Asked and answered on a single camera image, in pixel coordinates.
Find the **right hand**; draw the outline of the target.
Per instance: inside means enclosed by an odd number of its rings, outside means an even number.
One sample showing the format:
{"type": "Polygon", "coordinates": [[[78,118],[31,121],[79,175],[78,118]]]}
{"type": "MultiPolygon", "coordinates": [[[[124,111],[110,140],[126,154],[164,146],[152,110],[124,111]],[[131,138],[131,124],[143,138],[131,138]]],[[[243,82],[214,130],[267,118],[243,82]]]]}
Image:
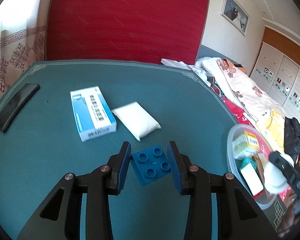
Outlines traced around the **right hand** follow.
{"type": "Polygon", "coordinates": [[[287,235],[291,228],[296,225],[300,220],[300,199],[296,198],[288,207],[287,213],[282,217],[281,223],[277,228],[279,238],[287,235]]]}

